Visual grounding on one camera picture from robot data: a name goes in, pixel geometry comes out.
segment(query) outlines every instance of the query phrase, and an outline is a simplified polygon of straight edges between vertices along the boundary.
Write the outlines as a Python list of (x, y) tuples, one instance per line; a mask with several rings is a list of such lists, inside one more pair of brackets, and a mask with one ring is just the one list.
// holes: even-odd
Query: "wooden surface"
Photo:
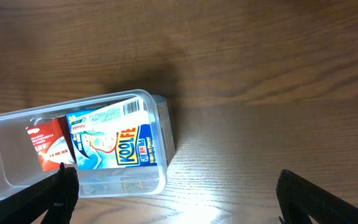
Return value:
[(278, 223), (282, 169), (358, 206), (358, 1), (0, 0), (0, 113), (134, 88), (169, 99), (167, 187), (72, 223)]

